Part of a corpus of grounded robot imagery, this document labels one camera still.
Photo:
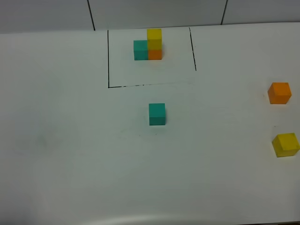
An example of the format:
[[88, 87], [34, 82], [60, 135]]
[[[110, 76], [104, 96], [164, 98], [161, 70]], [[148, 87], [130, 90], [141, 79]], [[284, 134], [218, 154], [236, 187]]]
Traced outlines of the teal template block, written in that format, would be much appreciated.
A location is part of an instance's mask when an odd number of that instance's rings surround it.
[[148, 60], [147, 40], [134, 40], [134, 60]]

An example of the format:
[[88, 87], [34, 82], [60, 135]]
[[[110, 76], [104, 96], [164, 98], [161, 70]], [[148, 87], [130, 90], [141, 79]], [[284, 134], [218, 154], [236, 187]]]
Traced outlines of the orange template block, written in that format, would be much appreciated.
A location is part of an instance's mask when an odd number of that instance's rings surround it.
[[162, 50], [148, 50], [148, 60], [161, 60]]

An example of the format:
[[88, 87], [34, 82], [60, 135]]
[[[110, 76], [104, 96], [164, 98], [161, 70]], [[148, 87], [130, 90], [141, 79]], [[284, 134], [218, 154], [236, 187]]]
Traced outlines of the yellow template block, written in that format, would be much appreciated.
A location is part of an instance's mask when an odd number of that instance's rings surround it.
[[149, 50], [162, 50], [161, 29], [147, 29], [147, 42]]

